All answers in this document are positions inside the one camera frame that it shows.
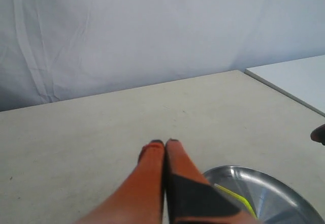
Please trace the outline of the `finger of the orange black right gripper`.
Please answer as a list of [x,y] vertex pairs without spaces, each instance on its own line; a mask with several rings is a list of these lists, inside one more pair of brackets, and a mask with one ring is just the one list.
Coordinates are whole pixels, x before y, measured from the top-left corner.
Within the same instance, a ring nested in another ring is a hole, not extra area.
[[310,138],[312,141],[325,145],[325,124],[317,127],[312,131]]

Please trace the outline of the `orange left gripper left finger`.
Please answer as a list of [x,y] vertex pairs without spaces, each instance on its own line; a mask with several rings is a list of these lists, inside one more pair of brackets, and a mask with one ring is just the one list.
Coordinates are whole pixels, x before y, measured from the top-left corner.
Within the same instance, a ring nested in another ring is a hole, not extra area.
[[146,144],[120,187],[76,223],[162,223],[164,159],[161,140]]

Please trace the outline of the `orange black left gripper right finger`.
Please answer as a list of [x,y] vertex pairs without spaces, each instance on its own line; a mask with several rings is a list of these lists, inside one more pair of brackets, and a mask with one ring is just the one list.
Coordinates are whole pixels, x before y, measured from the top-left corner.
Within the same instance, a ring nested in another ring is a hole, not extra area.
[[256,223],[219,194],[200,173],[180,141],[165,145],[166,195],[170,223]]

